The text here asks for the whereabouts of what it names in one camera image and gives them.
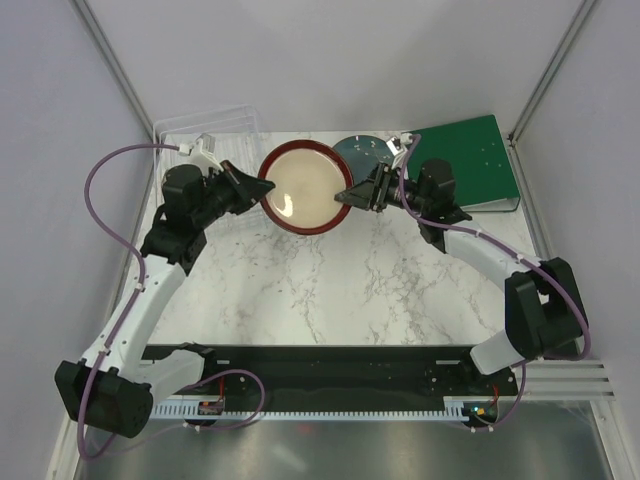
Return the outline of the dark teal patterned plate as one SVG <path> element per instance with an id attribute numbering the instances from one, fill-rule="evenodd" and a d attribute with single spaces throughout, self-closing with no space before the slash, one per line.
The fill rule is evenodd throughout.
<path id="1" fill-rule="evenodd" d="M 392 165 L 396 157 L 386 140 L 372 135 L 345 137 L 333 149 L 349 167 L 355 184 L 365 180 L 378 163 Z"/>

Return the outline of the red rimmed beige plate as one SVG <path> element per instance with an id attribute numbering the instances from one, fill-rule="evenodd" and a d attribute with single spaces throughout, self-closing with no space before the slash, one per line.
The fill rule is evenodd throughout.
<path id="1" fill-rule="evenodd" d="M 354 185 L 351 169 L 340 154 L 322 142 L 298 139 L 279 145 L 262 162 L 258 177 L 275 184 L 261 201 L 264 213 L 290 233 L 327 233 L 351 210 L 335 199 Z"/>

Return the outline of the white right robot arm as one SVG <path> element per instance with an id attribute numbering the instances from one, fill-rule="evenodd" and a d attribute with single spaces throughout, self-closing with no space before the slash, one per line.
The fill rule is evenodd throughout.
<path id="1" fill-rule="evenodd" d="M 463 355 L 458 381 L 467 392 L 483 392 L 494 373 L 539 357 L 558 358 L 578 338 L 591 344 L 586 316 L 570 265 L 526 255 L 482 230 L 455 201 L 451 166 L 441 159 L 422 164 L 417 179 L 405 168 L 381 163 L 362 182 L 335 196 L 346 206 L 380 212 L 404 209 L 423 239 L 472 266 L 504 294 L 504 327 Z"/>

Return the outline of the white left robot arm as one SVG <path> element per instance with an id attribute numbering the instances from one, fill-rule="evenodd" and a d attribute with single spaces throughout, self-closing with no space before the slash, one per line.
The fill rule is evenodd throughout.
<path id="1" fill-rule="evenodd" d="M 163 202 L 137 251 L 142 265 L 129 298 L 81 359 L 64 361 L 55 372 L 64 406 L 80 432 L 94 427 L 134 438 L 159 402 L 185 388 L 198 393 L 216 388 L 220 371 L 208 362 L 213 357 L 208 347 L 184 343 L 150 366 L 142 365 L 142 356 L 169 300 L 203 251 L 206 229 L 226 214 L 249 211 L 274 188 L 228 161 L 207 174 L 193 164 L 167 171 Z"/>

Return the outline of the green binder board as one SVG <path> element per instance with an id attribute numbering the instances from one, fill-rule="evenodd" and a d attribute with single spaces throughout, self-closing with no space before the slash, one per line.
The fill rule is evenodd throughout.
<path id="1" fill-rule="evenodd" d="M 421 137 L 408 164 L 418 178 L 424 160 L 439 158 L 452 168 L 456 202 L 470 213 L 518 209 L 520 192 L 496 117 L 492 114 L 413 130 Z"/>

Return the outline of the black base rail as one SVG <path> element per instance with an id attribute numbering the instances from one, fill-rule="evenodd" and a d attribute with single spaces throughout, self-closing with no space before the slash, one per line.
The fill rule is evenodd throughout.
<path id="1" fill-rule="evenodd" d="M 409 412 L 441 410 L 447 397 L 516 395 L 514 374 L 471 373 L 456 346 L 214 346 L 204 385 L 228 412 Z"/>

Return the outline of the left aluminium frame post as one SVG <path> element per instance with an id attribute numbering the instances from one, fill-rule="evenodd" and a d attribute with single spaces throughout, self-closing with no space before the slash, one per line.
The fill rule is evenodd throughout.
<path id="1" fill-rule="evenodd" d="M 156 137 L 153 130 L 153 122 L 143 106 L 143 103 L 141 102 L 141 99 L 124 67 L 118 59 L 118 56 L 104 32 L 104 29 L 100 25 L 96 14 L 91 8 L 90 3 L 86 0 L 70 0 L 69 3 L 78 15 L 84 29 L 89 35 L 110 75 L 128 104 L 129 109 L 143 128 L 146 136 L 150 140 L 155 140 Z"/>

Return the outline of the aluminium frame post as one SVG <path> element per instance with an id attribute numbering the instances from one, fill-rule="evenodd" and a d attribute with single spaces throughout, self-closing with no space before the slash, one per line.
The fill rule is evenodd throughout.
<path id="1" fill-rule="evenodd" d="M 533 91 L 521 110 L 514 127 L 507 135 L 508 144 L 514 148 L 524 135 L 534 114 L 553 85 L 569 54 L 577 44 L 591 17 L 601 4 L 599 0 L 582 0 L 562 34 L 551 57 L 542 71 Z"/>
<path id="2" fill-rule="evenodd" d="M 143 106 L 143 103 L 141 102 L 141 99 L 124 67 L 118 59 L 118 56 L 104 32 L 104 29 L 100 25 L 96 14 L 91 8 L 90 3 L 86 0 L 70 0 L 69 3 L 78 15 L 84 29 L 89 35 L 110 75 L 128 104 L 129 109 L 143 128 L 146 136 L 150 140 L 155 140 L 156 137 L 153 130 L 153 122 Z"/>

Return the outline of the right aluminium frame post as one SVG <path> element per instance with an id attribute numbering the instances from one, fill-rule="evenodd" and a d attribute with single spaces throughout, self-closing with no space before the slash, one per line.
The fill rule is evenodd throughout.
<path id="1" fill-rule="evenodd" d="M 601 4 L 599 0 L 582 0 L 562 34 L 551 57 L 542 71 L 533 91 L 521 110 L 514 127 L 507 135 L 508 144 L 514 148 L 524 135 L 534 114 L 553 85 L 569 54 L 577 44 L 591 17 Z"/>

